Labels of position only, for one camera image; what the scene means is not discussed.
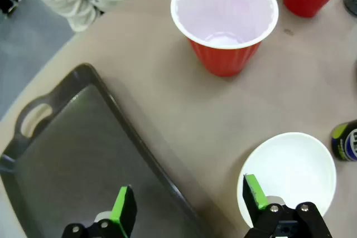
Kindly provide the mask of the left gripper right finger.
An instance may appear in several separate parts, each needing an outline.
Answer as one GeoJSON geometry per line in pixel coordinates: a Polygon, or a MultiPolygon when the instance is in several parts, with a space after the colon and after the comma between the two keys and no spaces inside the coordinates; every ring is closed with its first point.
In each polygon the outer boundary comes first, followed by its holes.
{"type": "Polygon", "coordinates": [[[303,202],[295,209],[279,203],[269,203],[253,174],[243,177],[243,200],[253,227],[245,237],[331,237],[316,205],[303,202]]]}

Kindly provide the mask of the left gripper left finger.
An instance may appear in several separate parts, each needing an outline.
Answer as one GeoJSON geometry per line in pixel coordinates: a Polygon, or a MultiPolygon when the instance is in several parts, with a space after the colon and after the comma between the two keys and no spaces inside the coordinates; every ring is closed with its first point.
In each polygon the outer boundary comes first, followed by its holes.
{"type": "Polygon", "coordinates": [[[80,223],[68,224],[62,237],[130,237],[137,215],[137,203],[130,185],[120,188],[114,206],[107,218],[93,222],[89,227],[80,223]]]}

